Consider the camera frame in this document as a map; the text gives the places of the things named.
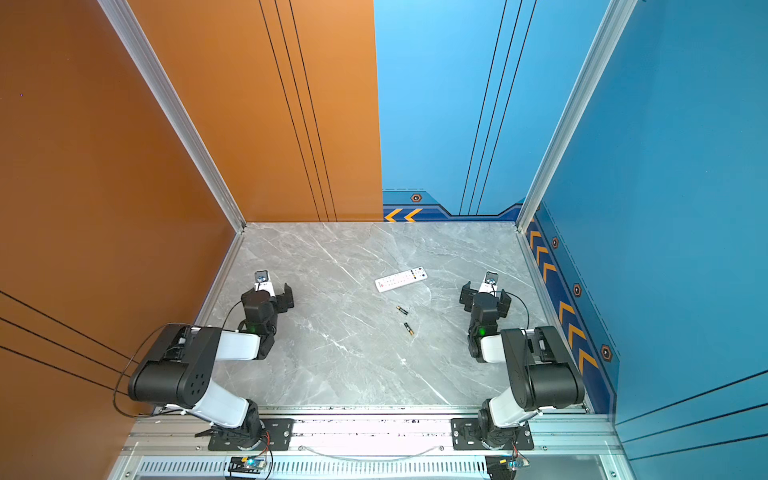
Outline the white remote control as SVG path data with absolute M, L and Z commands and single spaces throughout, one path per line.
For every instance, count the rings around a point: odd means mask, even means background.
M 426 270 L 423 267 L 417 267 L 379 278 L 374 282 L 374 284 L 379 293 L 384 293 L 412 285 L 420 281 L 424 281 L 427 278 L 428 275 Z

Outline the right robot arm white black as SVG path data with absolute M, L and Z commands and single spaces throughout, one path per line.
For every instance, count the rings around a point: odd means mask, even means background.
M 467 343 L 479 363 L 504 365 L 509 386 L 483 402 L 476 436 L 490 449 L 515 448 L 529 421 L 544 408 L 581 404 L 582 374 L 553 326 L 501 329 L 515 296 L 497 288 L 491 273 L 481 287 L 462 286 L 459 303 L 470 314 Z

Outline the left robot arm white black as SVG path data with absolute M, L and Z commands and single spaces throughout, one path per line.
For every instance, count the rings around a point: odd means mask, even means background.
M 275 344 L 277 320 L 295 306 L 292 288 L 276 293 L 264 271 L 255 287 L 241 295 L 245 318 L 235 330 L 168 324 L 157 334 L 131 374 L 127 394 L 133 401 L 169 407 L 208 424 L 197 438 L 209 439 L 211 451 L 267 452 L 269 426 L 255 401 L 216 383 L 213 369 L 221 361 L 264 360 Z

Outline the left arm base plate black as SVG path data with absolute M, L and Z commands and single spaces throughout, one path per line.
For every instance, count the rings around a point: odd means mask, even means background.
M 216 433 L 209 439 L 207 449 L 214 452 L 261 452 L 269 448 L 271 452 L 289 450 L 293 437 L 295 420 L 289 417 L 276 417 L 261 420 L 259 436 L 235 434 L 232 431 Z

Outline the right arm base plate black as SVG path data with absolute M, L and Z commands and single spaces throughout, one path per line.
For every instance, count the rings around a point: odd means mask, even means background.
M 456 451 L 532 451 L 535 449 L 529 425 L 511 428 L 500 440 L 483 440 L 477 418 L 452 418 L 450 420 L 451 445 Z

